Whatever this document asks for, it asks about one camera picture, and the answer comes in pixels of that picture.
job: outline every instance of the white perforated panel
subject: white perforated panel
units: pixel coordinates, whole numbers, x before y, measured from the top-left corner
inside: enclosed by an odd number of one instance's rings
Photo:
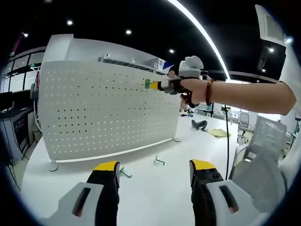
[[[106,63],[44,63],[39,116],[50,159],[118,153],[174,137],[180,98],[145,89],[145,79],[163,77]]]

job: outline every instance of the computer monitor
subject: computer monitor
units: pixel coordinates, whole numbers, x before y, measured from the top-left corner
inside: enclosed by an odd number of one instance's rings
[[[9,109],[12,104],[12,92],[0,93],[0,111]]]
[[[12,96],[14,108],[22,109],[33,105],[33,100],[30,98],[30,89],[14,92]]]

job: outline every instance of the yellow cloth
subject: yellow cloth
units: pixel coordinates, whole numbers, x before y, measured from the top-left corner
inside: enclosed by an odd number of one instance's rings
[[[215,137],[226,137],[227,136],[227,131],[224,131],[223,129],[209,129],[207,130],[207,133],[210,133],[211,135]]]

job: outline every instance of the black ceiling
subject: black ceiling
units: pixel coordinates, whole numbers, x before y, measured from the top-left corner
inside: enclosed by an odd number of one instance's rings
[[[204,26],[229,71],[263,75],[278,80],[285,48],[260,39],[256,1],[180,0]],[[67,26],[71,19],[74,24]],[[186,56],[199,56],[206,70],[222,70],[213,50],[178,9],[167,0],[54,0],[34,8],[24,32],[29,33],[16,54],[46,46],[52,34],[73,33],[75,38],[95,39],[129,46],[170,63],[179,64]],[[266,72],[258,69],[262,53],[267,54]],[[245,76],[235,79],[250,81]]]

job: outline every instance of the red bracelet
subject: red bracelet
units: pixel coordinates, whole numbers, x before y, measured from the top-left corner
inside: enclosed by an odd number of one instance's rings
[[[211,85],[213,83],[213,79],[208,80],[207,86],[206,86],[206,92],[205,92],[205,100],[206,100],[206,104],[207,106],[211,105],[210,102],[210,95],[211,95]]]

